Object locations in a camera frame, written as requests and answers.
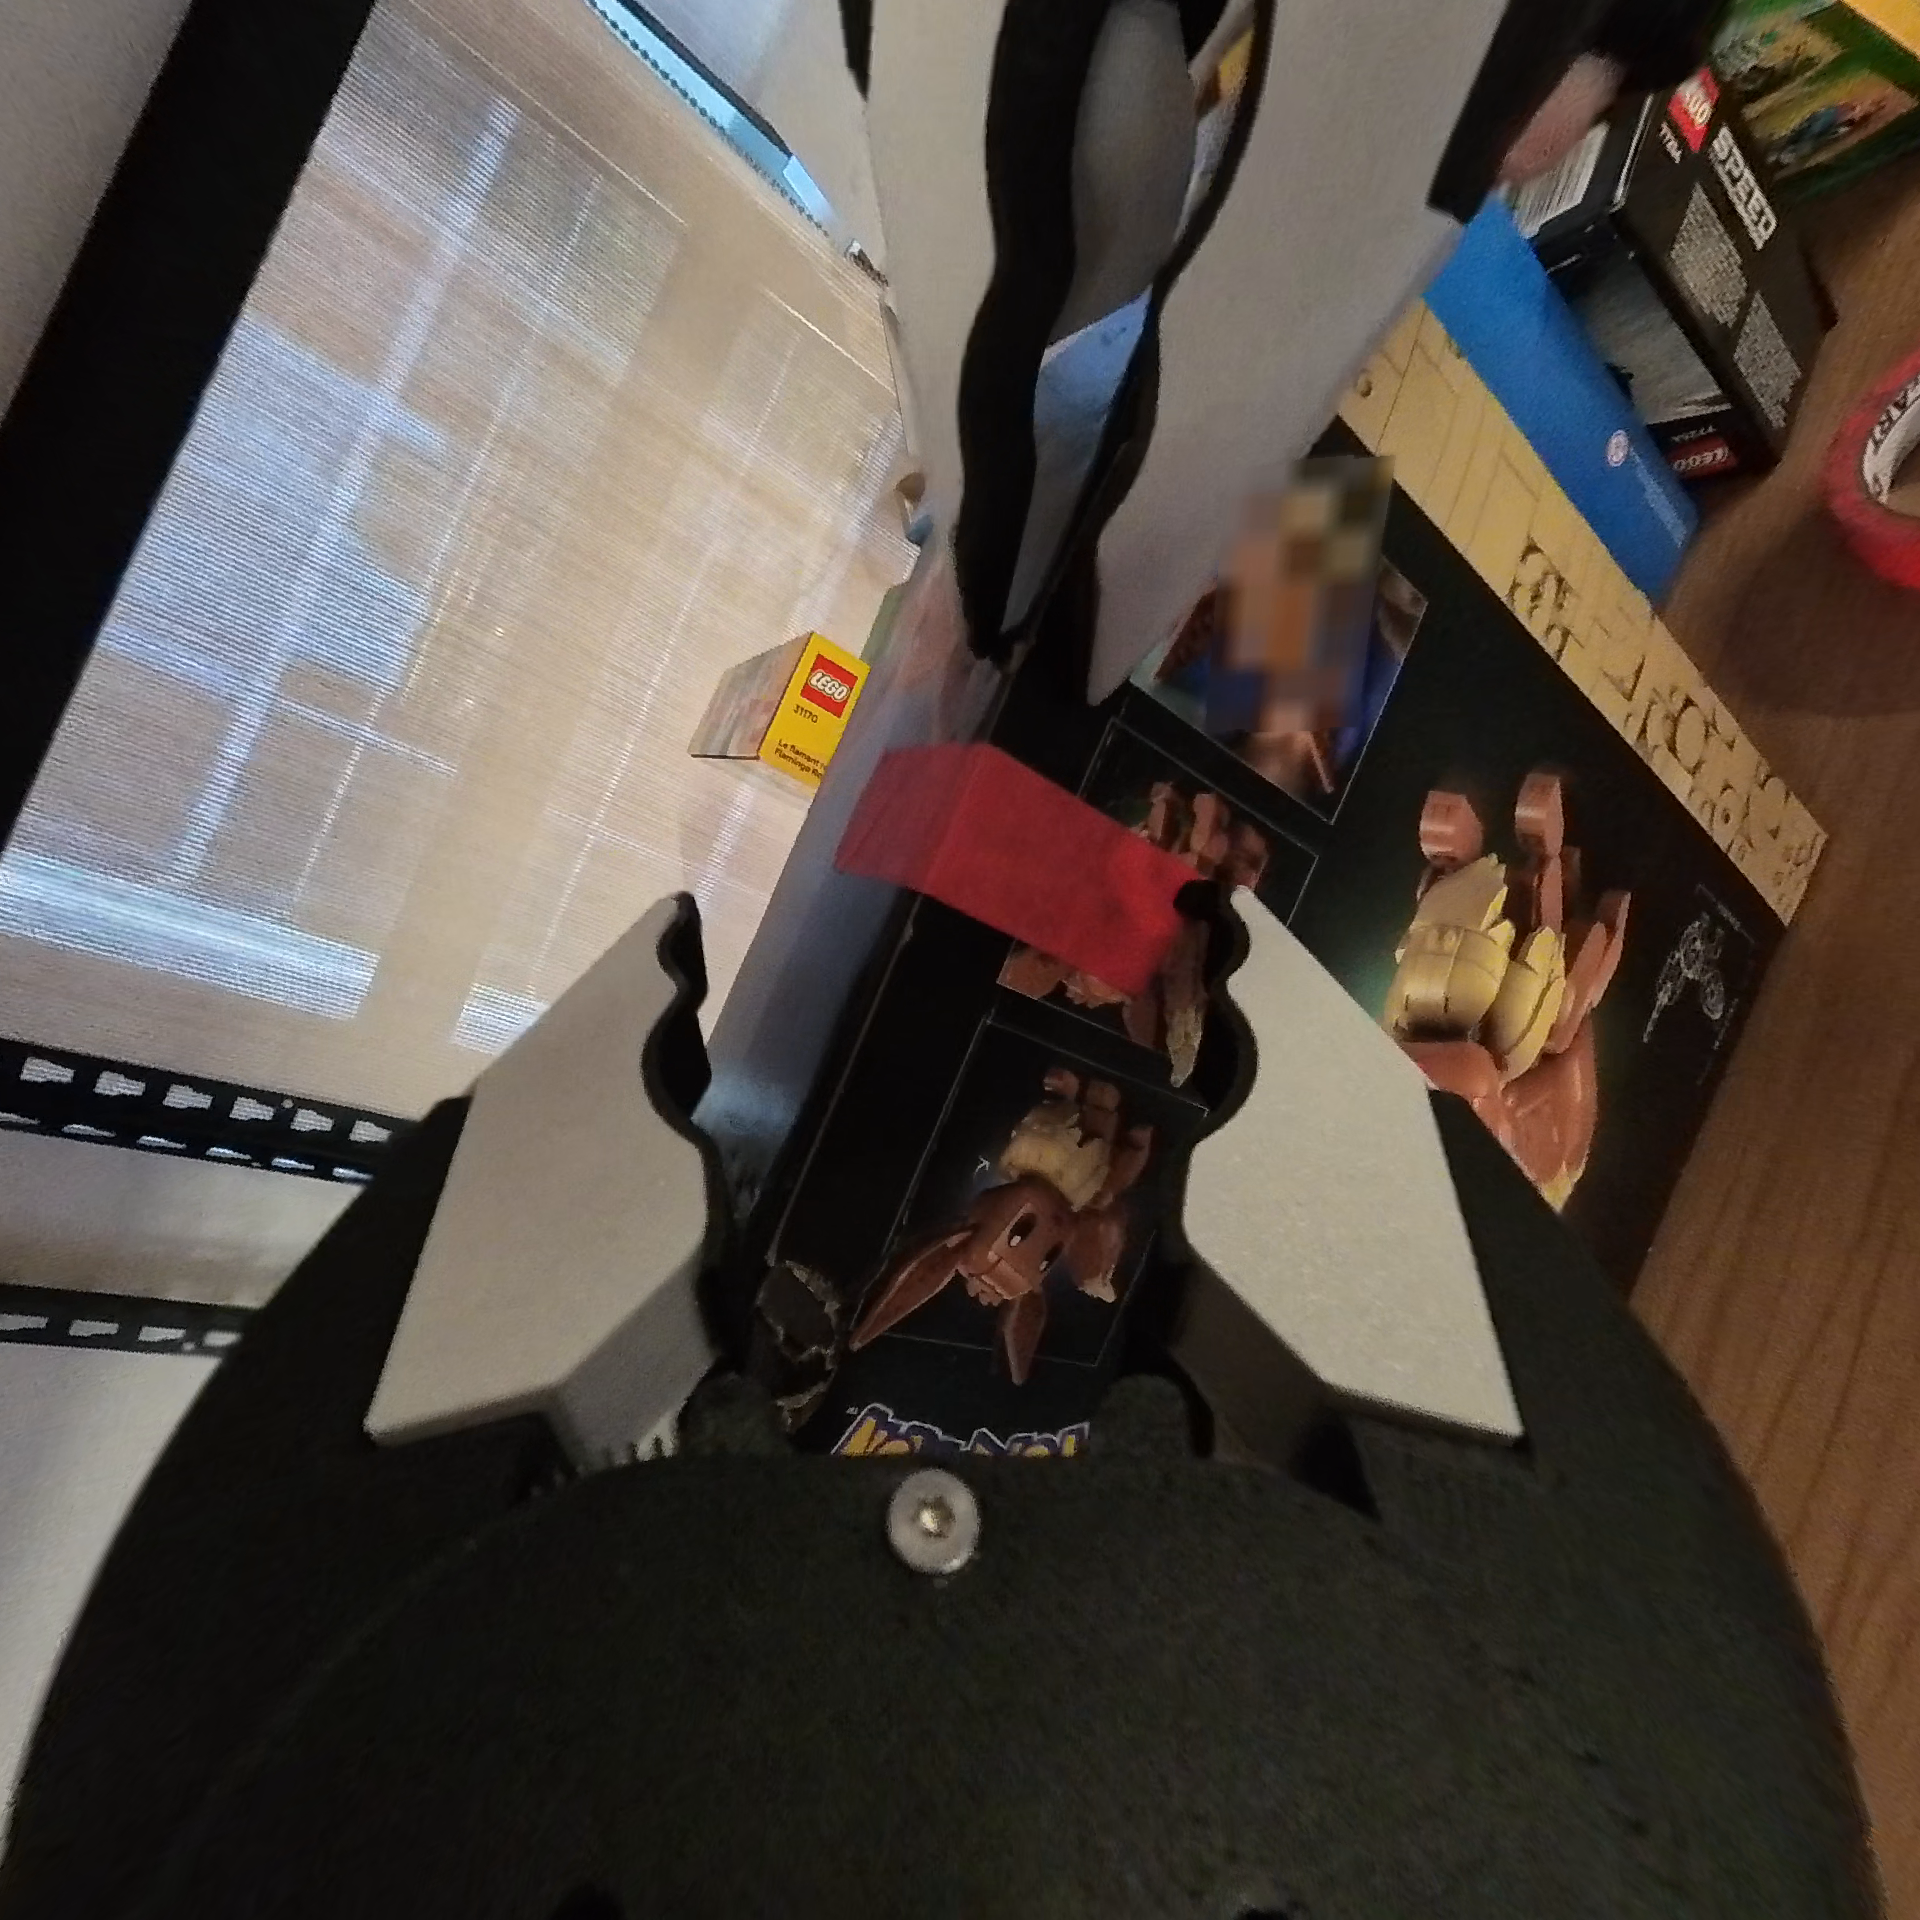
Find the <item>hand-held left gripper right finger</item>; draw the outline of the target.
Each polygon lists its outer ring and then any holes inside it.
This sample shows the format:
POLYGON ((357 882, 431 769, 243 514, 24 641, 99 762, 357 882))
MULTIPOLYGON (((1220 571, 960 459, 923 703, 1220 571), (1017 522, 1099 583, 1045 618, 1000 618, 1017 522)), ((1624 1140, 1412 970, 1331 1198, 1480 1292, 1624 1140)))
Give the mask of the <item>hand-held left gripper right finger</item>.
POLYGON ((1343 1417, 1511 1450, 1522 1417, 1431 1089, 1261 902, 1218 924, 1234 1080, 1191 1147, 1172 1358, 1229 1458, 1343 1417))

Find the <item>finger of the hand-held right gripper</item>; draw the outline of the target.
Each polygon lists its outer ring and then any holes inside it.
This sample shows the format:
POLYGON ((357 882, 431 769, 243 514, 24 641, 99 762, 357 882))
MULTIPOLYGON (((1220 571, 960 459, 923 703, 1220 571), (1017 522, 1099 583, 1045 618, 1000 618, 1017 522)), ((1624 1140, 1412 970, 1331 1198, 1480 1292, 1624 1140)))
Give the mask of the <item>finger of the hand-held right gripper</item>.
POLYGON ((858 68, 936 530, 1008 657, 1035 388, 1074 273, 1073 146, 1106 3, 876 3, 858 68))
POLYGON ((1181 624, 1242 528, 1472 218, 1431 203, 1499 3, 1271 8, 1208 201, 1156 304, 1155 422, 1096 544, 1089 703, 1181 624))

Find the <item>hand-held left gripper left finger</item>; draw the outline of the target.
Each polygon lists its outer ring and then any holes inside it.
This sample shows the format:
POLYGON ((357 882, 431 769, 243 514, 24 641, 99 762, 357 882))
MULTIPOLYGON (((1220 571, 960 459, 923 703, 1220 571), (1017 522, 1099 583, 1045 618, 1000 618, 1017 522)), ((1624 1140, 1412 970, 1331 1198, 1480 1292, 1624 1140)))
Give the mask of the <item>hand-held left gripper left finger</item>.
POLYGON ((368 1406, 381 1447, 537 1417, 572 1467, 674 1450, 717 1342, 704 1279, 729 1198, 704 926, 653 904, 472 1087, 368 1406))

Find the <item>large black tan-edged toy box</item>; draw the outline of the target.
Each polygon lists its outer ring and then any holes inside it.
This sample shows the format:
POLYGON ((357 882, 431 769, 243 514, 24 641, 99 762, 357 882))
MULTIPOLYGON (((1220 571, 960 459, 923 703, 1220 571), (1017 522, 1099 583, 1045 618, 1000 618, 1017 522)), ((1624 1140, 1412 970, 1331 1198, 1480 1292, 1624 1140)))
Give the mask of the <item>large black tan-edged toy box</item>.
POLYGON ((1361 488, 1361 683, 1319 731, 1212 715, 1220 593, 1101 705, 1071 649, 1090 568, 989 680, 988 743, 1178 856, 1187 926, 1140 994, 833 864, 881 756, 848 743, 783 879, 800 985, 751 1076, 763 1152, 727 1307, 800 1450, 1077 1457, 1123 1375, 1172 1358, 1184 1168, 1234 1080, 1209 1035, 1225 906, 1255 897, 1431 1089, 1491 1312, 1567 1270, 1629 1292, 1807 891, 1819 830, 1507 427, 1459 432, 1499 583, 1427 482, 1361 488))

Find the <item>red tape strip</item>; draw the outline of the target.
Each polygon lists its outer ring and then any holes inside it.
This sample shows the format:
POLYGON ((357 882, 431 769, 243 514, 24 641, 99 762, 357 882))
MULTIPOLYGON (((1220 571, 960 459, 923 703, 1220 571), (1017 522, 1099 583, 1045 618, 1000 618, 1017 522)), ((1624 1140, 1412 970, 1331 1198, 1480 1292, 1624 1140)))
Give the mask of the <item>red tape strip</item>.
POLYGON ((1123 994, 1178 945, 1178 856, 988 743, 881 756, 833 864, 946 906, 1123 994))

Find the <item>yellow toy box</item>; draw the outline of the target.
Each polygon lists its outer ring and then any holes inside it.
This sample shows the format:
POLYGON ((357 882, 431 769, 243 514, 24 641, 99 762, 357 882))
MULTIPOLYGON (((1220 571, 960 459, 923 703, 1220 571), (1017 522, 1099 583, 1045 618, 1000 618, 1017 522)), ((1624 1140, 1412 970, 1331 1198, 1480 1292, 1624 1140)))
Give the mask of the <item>yellow toy box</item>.
POLYGON ((727 668, 693 730, 689 753, 753 762, 819 790, 848 730, 869 668, 819 632, 727 668))

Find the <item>red tape roll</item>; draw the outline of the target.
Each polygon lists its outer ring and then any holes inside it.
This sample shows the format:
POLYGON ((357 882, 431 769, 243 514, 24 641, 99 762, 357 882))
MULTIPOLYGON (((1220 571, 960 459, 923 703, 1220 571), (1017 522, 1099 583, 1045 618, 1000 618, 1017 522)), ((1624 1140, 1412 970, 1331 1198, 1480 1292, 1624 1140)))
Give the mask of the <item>red tape roll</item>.
POLYGON ((1823 486, 1853 559, 1889 585, 1917 593, 1917 350, 1842 422, 1823 486))

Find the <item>black metal shelf rack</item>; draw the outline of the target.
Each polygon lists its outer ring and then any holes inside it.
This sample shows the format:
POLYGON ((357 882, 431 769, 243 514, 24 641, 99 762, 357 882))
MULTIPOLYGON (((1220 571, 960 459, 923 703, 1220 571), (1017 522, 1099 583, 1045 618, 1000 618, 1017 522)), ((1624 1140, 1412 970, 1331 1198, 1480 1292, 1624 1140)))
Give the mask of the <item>black metal shelf rack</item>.
MULTIPOLYGON (((5 852, 377 8, 187 8, 7 411, 5 852)), ((860 184, 778 128, 768 66, 729 74, 793 50, 796 17, 768 6, 737 34, 760 6, 704 25, 693 6, 610 8, 881 295, 860 184)), ((5 1342, 224 1358, 413 1126, 516 1038, 436 1087, 327 1087, 5 1034, 5 1342)))

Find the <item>white shelf board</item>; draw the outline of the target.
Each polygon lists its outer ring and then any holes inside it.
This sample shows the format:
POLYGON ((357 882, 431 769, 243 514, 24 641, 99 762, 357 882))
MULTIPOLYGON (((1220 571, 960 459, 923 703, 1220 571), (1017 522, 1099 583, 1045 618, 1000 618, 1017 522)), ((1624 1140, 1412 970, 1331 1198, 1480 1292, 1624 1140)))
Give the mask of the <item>white shelf board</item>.
POLYGON ((185 3, 3 6, 3 402, 52 315, 185 3))

